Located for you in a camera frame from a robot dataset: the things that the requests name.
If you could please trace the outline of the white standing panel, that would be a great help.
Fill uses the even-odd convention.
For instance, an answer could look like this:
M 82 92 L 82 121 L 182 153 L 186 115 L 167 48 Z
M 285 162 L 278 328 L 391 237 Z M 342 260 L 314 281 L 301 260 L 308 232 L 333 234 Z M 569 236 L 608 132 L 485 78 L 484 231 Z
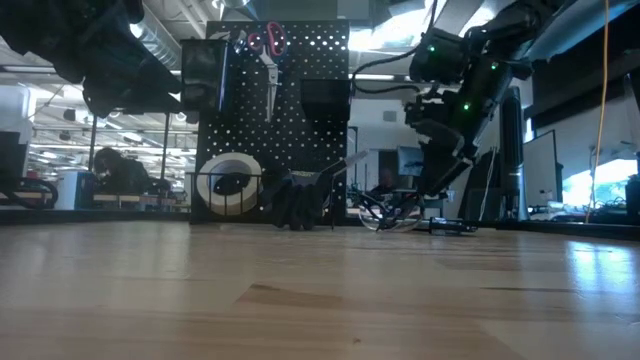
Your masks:
M 523 145 L 524 180 L 528 207 L 562 201 L 562 166 L 556 134 L 550 130 Z

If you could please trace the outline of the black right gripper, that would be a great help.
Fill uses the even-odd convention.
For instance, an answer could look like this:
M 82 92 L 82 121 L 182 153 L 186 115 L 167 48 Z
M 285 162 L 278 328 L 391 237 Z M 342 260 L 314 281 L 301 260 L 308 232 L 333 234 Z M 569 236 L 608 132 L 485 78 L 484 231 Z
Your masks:
M 406 165 L 420 170 L 408 191 L 380 184 L 379 230 L 413 230 L 424 219 L 425 197 L 439 197 L 475 158 L 475 103 L 457 94 L 436 102 L 425 94 L 404 106 L 405 124 L 418 135 L 421 158 Z

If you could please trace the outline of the black work glove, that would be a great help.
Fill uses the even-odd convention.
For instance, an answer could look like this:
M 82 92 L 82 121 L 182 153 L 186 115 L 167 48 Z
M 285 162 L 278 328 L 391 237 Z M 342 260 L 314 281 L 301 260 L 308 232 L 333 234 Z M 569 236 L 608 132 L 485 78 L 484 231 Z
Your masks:
M 330 194 L 332 176 L 325 172 L 288 171 L 264 176 L 263 205 L 277 228 L 292 231 L 314 228 Z

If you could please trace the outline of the tall black pegboard bin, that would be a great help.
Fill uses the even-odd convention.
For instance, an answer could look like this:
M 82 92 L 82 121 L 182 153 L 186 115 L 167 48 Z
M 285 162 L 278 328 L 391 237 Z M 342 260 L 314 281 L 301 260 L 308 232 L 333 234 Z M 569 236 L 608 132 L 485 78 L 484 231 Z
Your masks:
M 227 87 L 229 42 L 188 39 L 181 44 L 183 109 L 220 112 Z

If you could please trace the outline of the black aluminium table frame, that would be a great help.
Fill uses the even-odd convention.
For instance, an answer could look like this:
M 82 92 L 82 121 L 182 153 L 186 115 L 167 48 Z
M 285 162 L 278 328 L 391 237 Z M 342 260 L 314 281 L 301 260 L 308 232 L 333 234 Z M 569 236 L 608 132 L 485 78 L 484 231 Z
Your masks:
M 28 209 L 0 209 L 0 226 L 4 225 L 32 225 L 83 223 L 106 221 L 182 221 L 191 224 L 206 223 L 239 223 L 239 224 L 269 224 L 271 218 L 259 212 L 245 216 L 220 217 L 209 219 L 193 217 L 189 213 L 173 212 L 139 212 L 139 211 L 104 211 L 104 210 L 28 210 Z M 614 240 L 628 240 L 640 243 L 640 226 L 608 225 L 608 224 L 578 224 L 561 222 L 477 222 L 464 221 L 465 224 L 479 228 L 493 228 L 497 230 L 529 231 L 551 234 L 562 234 L 580 237 L 595 237 Z M 415 228 L 417 231 L 428 231 L 429 220 Z

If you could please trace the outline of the black tower column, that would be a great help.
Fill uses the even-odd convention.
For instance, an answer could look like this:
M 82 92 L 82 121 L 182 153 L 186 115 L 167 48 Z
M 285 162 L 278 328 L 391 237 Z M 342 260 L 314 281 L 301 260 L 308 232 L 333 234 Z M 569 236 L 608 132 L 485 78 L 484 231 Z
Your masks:
M 523 111 L 518 87 L 509 87 L 500 105 L 500 220 L 528 219 L 524 179 Z

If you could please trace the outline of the clear safety glasses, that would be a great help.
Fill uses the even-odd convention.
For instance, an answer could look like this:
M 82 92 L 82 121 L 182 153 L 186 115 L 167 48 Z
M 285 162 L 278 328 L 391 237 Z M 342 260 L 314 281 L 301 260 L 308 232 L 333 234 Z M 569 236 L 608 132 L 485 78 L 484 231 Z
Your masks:
M 394 195 L 374 198 L 368 192 L 358 195 L 359 219 L 375 232 L 408 232 L 424 220 L 425 205 L 414 198 L 416 192 L 396 191 Z

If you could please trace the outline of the computer monitor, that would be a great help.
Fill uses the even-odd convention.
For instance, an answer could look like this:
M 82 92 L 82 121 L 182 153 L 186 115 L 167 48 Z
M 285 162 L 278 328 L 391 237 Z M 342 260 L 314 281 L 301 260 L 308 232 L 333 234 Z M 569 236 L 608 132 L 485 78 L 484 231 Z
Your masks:
M 420 148 L 399 146 L 397 148 L 398 174 L 420 176 L 424 165 L 424 155 Z

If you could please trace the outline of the black leaning panel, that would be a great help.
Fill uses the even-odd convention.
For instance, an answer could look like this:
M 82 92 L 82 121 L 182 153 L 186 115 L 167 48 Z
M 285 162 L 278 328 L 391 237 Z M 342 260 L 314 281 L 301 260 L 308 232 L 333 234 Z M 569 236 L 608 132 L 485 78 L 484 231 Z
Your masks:
M 458 217 L 470 221 L 494 221 L 500 211 L 500 152 L 489 151 L 471 169 Z

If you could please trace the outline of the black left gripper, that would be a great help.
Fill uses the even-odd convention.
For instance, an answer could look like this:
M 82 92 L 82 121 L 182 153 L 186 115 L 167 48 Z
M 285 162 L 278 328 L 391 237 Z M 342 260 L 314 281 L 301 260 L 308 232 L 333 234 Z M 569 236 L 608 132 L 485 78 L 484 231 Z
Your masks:
M 181 81 L 147 51 L 82 48 L 85 77 L 83 97 L 89 110 L 101 118 L 114 109 L 130 108 L 133 114 L 180 113 L 181 102 L 172 94 Z M 172 94 L 148 97 L 148 87 Z

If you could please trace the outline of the black metal pegboard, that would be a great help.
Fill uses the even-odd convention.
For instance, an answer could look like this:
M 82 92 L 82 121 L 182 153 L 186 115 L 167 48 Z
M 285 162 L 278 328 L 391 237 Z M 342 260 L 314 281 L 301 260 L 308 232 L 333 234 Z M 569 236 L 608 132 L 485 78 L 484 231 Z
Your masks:
M 244 30 L 248 36 L 267 22 L 211 22 L 206 36 Z M 191 180 L 217 155 L 230 152 L 254 157 L 268 170 L 321 172 L 347 157 L 348 121 L 312 120 L 301 106 L 302 79 L 349 79 L 349 24 L 345 20 L 278 22 L 287 33 L 288 49 L 279 63 L 279 82 L 273 117 L 266 121 L 267 70 L 248 44 L 240 54 L 232 45 L 228 55 L 223 108 L 196 111 L 198 144 Z M 346 171 L 334 177 L 332 203 L 324 221 L 345 215 Z

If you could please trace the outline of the red handled scissors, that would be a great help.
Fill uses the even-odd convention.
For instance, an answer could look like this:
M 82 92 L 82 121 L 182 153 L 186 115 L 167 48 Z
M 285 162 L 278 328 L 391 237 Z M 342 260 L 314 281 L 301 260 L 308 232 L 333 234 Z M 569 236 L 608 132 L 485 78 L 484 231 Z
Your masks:
M 267 70 L 266 121 L 270 122 L 275 108 L 279 82 L 279 63 L 288 49 L 287 33 L 275 21 L 267 22 L 263 28 L 248 36 L 247 44 L 255 52 Z

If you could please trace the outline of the black stand frame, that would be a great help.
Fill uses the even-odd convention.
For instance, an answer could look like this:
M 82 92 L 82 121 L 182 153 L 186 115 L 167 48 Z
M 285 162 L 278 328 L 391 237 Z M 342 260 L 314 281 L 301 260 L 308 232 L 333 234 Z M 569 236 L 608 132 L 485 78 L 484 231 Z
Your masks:
M 165 114 L 122 114 L 105 119 L 93 116 L 89 145 L 88 170 L 101 173 L 106 167 L 97 159 L 97 152 L 108 148 L 108 153 L 132 153 L 135 156 L 160 156 L 160 173 L 164 178 L 169 148 L 169 135 L 173 116 Z

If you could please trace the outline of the white tape roll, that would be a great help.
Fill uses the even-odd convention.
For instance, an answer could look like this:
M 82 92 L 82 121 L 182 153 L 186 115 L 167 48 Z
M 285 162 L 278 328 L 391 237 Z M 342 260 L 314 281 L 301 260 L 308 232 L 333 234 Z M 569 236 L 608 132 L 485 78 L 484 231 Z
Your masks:
M 247 176 L 247 184 L 243 185 L 243 181 L 240 181 L 238 190 L 225 195 L 217 193 L 215 185 L 224 176 L 231 175 Z M 262 168 L 254 157 L 230 152 L 207 161 L 194 179 L 198 194 L 213 213 L 236 216 L 252 210 L 258 204 L 261 177 Z

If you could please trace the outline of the black C-clamp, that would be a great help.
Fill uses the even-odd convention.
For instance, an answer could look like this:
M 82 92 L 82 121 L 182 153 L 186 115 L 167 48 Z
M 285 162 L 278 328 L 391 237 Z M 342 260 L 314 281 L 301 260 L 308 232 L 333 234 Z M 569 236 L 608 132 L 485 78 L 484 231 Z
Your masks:
M 475 233 L 477 227 L 465 224 L 461 220 L 432 217 L 429 220 L 428 231 L 432 235 L 460 235 L 463 233 Z

